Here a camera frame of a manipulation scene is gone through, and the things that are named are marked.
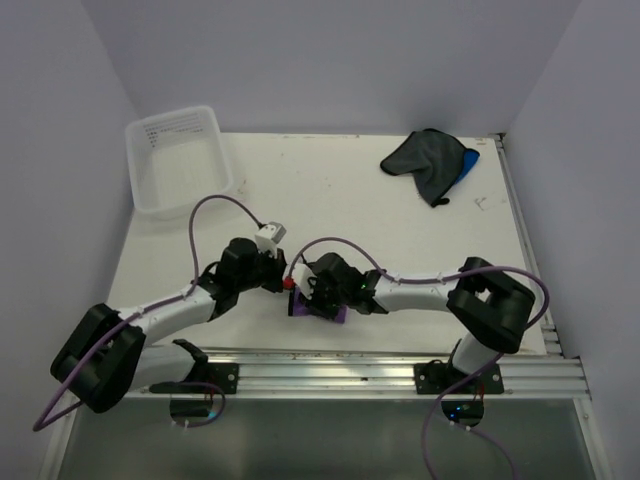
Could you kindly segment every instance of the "table surface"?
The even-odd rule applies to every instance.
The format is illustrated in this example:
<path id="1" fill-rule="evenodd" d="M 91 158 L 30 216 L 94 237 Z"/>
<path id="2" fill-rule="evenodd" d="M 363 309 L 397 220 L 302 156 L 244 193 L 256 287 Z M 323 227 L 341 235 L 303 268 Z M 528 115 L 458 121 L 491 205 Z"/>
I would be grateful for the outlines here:
<path id="1" fill-rule="evenodd" d="M 468 256 L 495 265 L 525 267 L 495 142 L 461 138 L 480 152 L 467 177 L 446 195 L 448 205 L 429 207 L 411 176 L 384 174 L 380 161 L 405 137 L 365 135 L 223 134 L 241 181 L 237 198 L 263 222 L 285 225 L 281 242 L 290 260 L 322 236 L 348 238 L 384 267 L 403 273 L 433 273 L 460 267 Z M 229 202 L 214 201 L 196 217 L 202 266 L 218 260 L 229 240 L 253 238 L 255 224 Z M 138 305 L 183 288 L 192 262 L 187 217 L 171 221 L 133 214 L 108 304 Z M 312 247 L 309 261 L 335 251 L 361 271 L 371 266 L 340 244 Z M 219 319 L 168 337 L 201 347 L 371 352 L 449 353 L 464 327 L 445 312 L 402 311 L 360 315 L 344 325 L 315 317 L 288 317 L 287 294 L 262 290 L 241 294 Z M 522 354 L 546 354 L 542 332 L 530 329 Z"/>

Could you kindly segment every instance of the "gray wall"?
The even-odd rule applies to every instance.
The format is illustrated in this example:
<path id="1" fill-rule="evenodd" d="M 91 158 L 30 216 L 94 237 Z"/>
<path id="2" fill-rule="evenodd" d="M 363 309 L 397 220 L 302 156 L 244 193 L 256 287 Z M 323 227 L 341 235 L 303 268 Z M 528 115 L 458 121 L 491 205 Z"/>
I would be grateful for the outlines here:
<path id="1" fill-rule="evenodd" d="M 584 0 L 507 135 L 563 345 L 619 478 L 640 471 L 640 3 Z"/>
<path id="2" fill-rule="evenodd" d="M 228 131 L 486 134 L 515 118 L 579 0 L 84 0 L 141 116 Z"/>
<path id="3" fill-rule="evenodd" d="M 135 115 L 76 0 L 0 2 L 0 64 L 0 478 L 22 480 L 49 439 L 31 425 L 51 360 L 113 278 Z"/>

